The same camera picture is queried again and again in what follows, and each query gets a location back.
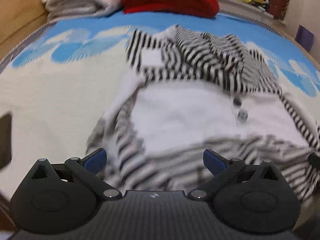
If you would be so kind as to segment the purple bag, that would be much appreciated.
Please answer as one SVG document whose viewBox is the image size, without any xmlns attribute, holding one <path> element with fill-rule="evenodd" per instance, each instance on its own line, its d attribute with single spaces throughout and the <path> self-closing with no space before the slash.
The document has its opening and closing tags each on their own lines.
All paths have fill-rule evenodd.
<svg viewBox="0 0 320 240">
<path fill-rule="evenodd" d="M 308 53 L 312 48 L 314 38 L 315 36 L 311 31 L 306 29 L 304 26 L 299 25 L 295 36 L 295 41 L 300 44 Z"/>
</svg>

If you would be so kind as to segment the blue white patterned bedsheet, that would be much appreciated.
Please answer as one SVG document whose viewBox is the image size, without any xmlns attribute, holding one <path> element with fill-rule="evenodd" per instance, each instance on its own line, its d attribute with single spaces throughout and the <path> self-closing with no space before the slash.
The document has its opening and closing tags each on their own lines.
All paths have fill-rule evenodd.
<svg viewBox="0 0 320 240">
<path fill-rule="evenodd" d="M 83 156 L 125 72 L 124 48 L 133 30 L 158 33 L 174 24 L 237 35 L 263 54 L 284 86 L 319 119 L 318 70 L 291 41 L 257 22 L 159 12 L 61 21 L 38 29 L 1 62 L 1 113 L 12 114 L 12 159 L 1 170 L 1 193 L 11 198 L 39 158 L 61 163 Z"/>
</svg>

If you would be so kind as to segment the black white striped hoodie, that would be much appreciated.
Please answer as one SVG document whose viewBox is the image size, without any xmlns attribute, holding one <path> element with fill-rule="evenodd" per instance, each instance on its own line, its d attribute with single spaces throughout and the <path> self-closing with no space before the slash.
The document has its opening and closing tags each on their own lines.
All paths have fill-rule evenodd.
<svg viewBox="0 0 320 240">
<path fill-rule="evenodd" d="M 120 191 L 191 191 L 210 178 L 210 148 L 226 159 L 273 161 L 301 201 L 319 188 L 319 126 L 263 55 L 232 34 L 173 25 L 133 31 L 119 92 L 87 152 L 107 152 L 104 179 Z"/>
</svg>

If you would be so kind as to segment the wooden headboard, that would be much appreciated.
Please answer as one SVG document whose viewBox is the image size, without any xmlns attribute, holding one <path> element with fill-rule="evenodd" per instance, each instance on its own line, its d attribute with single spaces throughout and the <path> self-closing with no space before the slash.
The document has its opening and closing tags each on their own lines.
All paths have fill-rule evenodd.
<svg viewBox="0 0 320 240">
<path fill-rule="evenodd" d="M 47 23 L 47 15 L 40 0 L 1 0 L 1 59 Z"/>
</svg>

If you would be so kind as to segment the black smartphone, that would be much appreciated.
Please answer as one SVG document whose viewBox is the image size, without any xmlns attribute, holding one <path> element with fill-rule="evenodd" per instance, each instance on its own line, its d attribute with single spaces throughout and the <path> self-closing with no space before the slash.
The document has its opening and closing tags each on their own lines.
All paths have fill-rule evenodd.
<svg viewBox="0 0 320 240">
<path fill-rule="evenodd" d="M 10 164 L 11 152 L 12 113 L 7 112 L 0 119 L 0 169 Z"/>
</svg>

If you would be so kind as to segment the dark red plush cushion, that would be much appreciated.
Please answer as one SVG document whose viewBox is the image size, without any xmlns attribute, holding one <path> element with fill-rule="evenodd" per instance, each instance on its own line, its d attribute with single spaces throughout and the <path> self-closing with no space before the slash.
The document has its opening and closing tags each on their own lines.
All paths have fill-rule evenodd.
<svg viewBox="0 0 320 240">
<path fill-rule="evenodd" d="M 267 12 L 276 20 L 284 20 L 290 0 L 269 0 Z"/>
</svg>

